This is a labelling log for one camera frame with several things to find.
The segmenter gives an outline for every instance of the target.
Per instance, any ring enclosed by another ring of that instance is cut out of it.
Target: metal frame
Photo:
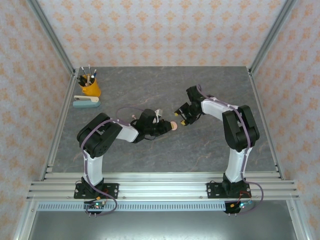
[[[271,148],[272,157],[275,160],[275,165],[276,165],[277,170],[279,171],[281,179],[285,180],[286,179],[286,176],[284,175],[285,170],[284,170],[284,167],[283,167],[281,161],[279,161],[277,152],[275,151],[273,140],[272,140],[272,137],[269,132],[269,128],[268,128],[268,125],[266,122],[265,114],[264,114],[264,111],[263,111],[263,108],[262,108],[262,105],[260,102],[260,97],[259,97],[256,85],[255,85],[255,81],[254,81],[254,77],[253,77],[252,73],[253,73],[252,71],[250,72],[248,70],[249,78],[250,78],[250,81],[252,84],[252,89],[253,89],[257,104],[258,104],[258,108],[259,108],[260,115],[262,118],[263,126],[264,126],[264,129],[266,132],[266,137],[268,139],[269,146]],[[304,207],[303,207],[301,201],[290,199],[290,200],[286,201],[286,204],[288,206],[288,210],[289,210],[289,213],[290,213],[290,216],[292,219],[292,224],[293,224],[297,239],[298,240],[300,240],[300,239],[301,240],[313,240],[314,238],[311,234],[310,228],[306,224],[307,218],[304,213],[305,211],[304,211]]]
[[[61,57],[65,67],[70,71],[71,77],[68,89],[64,96],[64,103],[61,107],[59,121],[56,126],[55,135],[47,156],[46,164],[42,169],[40,181],[32,182],[27,195],[27,202],[18,224],[14,239],[27,240],[30,236],[32,226],[36,217],[39,203],[44,201],[56,203],[77,203],[82,200],[73,198],[75,182],[82,173],[54,173],[52,167],[57,153],[59,141],[67,117],[68,107],[72,98],[73,89],[76,83],[78,70],[74,70],[68,56],[66,55],[60,41],[58,40],[52,26],[45,16],[37,0],[27,0],[38,17],[41,25]],[[273,24],[267,38],[255,57],[252,66],[248,69],[254,96],[266,130],[267,139],[271,148],[271,154],[275,163],[275,171],[270,172],[247,172],[249,181],[261,184],[264,190],[265,200],[286,200],[292,223],[297,238],[300,240],[312,240],[311,232],[306,224],[303,206],[299,200],[296,184],[293,180],[284,180],[283,167],[277,157],[273,141],[266,124],[266,119],[260,103],[259,95],[253,79],[253,74],[263,61],[268,49],[276,38],[279,30],[284,24],[287,16],[297,0],[287,0]],[[222,172],[199,172],[199,173],[108,173],[104,174],[105,182],[120,183],[118,201],[120,203],[166,202],[174,201],[185,203],[212,203],[230,199],[208,199],[206,183],[211,180],[222,181]],[[253,200],[261,199],[261,192],[255,186],[251,186]]]
[[[255,96],[255,100],[256,100],[256,103],[258,105],[258,109],[259,109],[259,112],[260,112],[260,115],[261,115],[262,124],[263,124],[264,130],[265,130],[265,133],[266,133],[266,138],[267,138],[269,146],[270,146],[270,150],[271,150],[272,158],[273,158],[273,161],[274,161],[274,164],[275,164],[275,168],[276,168],[276,171],[278,171],[280,173],[281,179],[283,180],[284,179],[283,167],[282,167],[281,162],[279,161],[276,148],[275,148],[274,143],[273,143],[272,138],[271,138],[271,134],[270,134],[270,131],[269,131],[269,128],[268,128],[268,125],[267,125],[267,121],[266,121],[266,117],[265,117],[265,114],[264,114],[264,111],[263,111],[263,108],[262,108],[262,104],[260,102],[260,97],[259,97],[259,93],[258,93],[257,88],[256,88],[254,77],[253,77],[253,75],[252,75],[252,73],[250,72],[249,69],[248,69],[248,75],[249,75],[249,79],[250,79],[250,82],[251,82],[252,90],[253,90],[253,93],[254,93],[254,96]]]
[[[54,164],[57,150],[58,150],[58,146],[59,146],[59,141],[60,141],[60,138],[62,135],[64,125],[65,125],[65,121],[66,121],[66,117],[67,117],[67,113],[68,113],[68,108],[70,105],[70,101],[72,99],[74,87],[77,82],[76,79],[78,76],[78,72],[79,72],[79,69],[77,69],[70,76],[69,85],[68,85],[67,91],[65,92],[63,104],[62,104],[62,107],[60,110],[59,120],[58,120],[57,125],[55,127],[54,136],[53,136],[53,139],[51,142],[51,148],[50,148],[50,151],[49,151],[48,156],[46,158],[45,165],[43,166],[42,171],[41,171],[41,175],[40,175],[40,179],[39,179],[40,181],[43,181],[48,166],[52,167]]]
[[[31,9],[34,11],[34,14],[38,18],[40,24],[42,25],[44,31],[46,32],[47,36],[49,37],[51,43],[53,44],[55,50],[57,51],[58,55],[60,56],[65,68],[72,74],[75,69],[72,66],[71,61],[69,60],[64,48],[62,47],[57,35],[55,34],[54,29],[52,28],[51,24],[49,23],[44,11],[42,10],[39,2],[37,0],[27,0]]]
[[[286,0],[285,1],[284,5],[280,11],[280,14],[276,18],[276,20],[275,20],[274,24],[272,25],[272,27],[271,27],[266,39],[264,40],[260,50],[258,51],[257,55],[255,56],[255,59],[253,60],[251,67],[249,68],[249,72],[251,74],[254,75],[255,72],[257,71],[259,65],[261,64],[262,60],[266,56],[270,46],[272,45],[272,43],[276,39],[278,32],[280,31],[280,29],[283,26],[283,24],[285,23],[287,17],[291,13],[291,9],[295,5],[296,1],[297,0]]]
[[[80,201],[74,199],[75,182],[82,173],[48,172],[44,181],[31,184],[27,201]],[[207,201],[206,183],[222,182],[222,172],[198,173],[106,173],[105,183],[119,183],[119,201]],[[249,182],[259,183],[265,200],[299,199],[297,187],[292,180],[281,180],[278,172],[247,172]],[[261,191],[251,185],[252,199],[260,200]],[[212,201],[230,201],[237,198],[217,198]]]

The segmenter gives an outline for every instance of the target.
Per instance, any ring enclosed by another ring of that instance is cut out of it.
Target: teal stapler
[[[74,96],[73,107],[77,109],[96,108],[101,102],[97,96]]]

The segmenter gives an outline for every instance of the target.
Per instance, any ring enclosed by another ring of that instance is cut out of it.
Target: metal bracket
[[[118,192],[119,192],[119,184],[118,183],[103,183],[102,185],[102,191],[106,194],[111,195],[115,199],[118,198]],[[79,182],[75,185],[74,190],[74,199],[95,199],[97,196],[95,195],[95,192],[90,192],[83,183]]]
[[[235,195],[227,195],[225,189],[223,188],[222,182],[208,182],[206,184],[206,194],[208,199],[227,199],[227,198],[239,198],[240,192],[247,192],[250,189],[249,184],[243,183],[237,187]],[[241,196],[242,199],[250,197],[248,195]]]

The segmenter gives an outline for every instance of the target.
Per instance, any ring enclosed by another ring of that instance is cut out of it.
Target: patterned wallpaper
[[[74,67],[250,66],[285,0],[39,0]]]
[[[320,236],[320,1],[298,0],[255,75],[277,154]]]
[[[70,75],[26,0],[0,5],[0,239],[39,179]]]

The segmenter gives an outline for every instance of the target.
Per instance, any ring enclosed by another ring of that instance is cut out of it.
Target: gray marble tabletop
[[[53,172],[83,172],[84,163],[78,132],[95,116],[104,112],[116,117],[117,109],[133,106],[141,109],[162,109],[163,119],[176,121],[177,110],[189,102],[186,89],[201,84],[206,94],[232,105],[248,105],[255,117],[260,139],[251,151],[247,171],[274,171],[275,164],[258,110],[247,69],[217,66],[166,67],[96,67],[101,89],[101,105],[97,108],[74,108],[71,100],[56,153]],[[83,95],[78,84],[73,95]],[[138,110],[123,109],[119,117],[130,122]],[[229,147],[223,123],[203,115],[192,125],[178,124],[153,141],[137,144],[116,140],[103,157],[103,172],[224,172],[228,166]]]

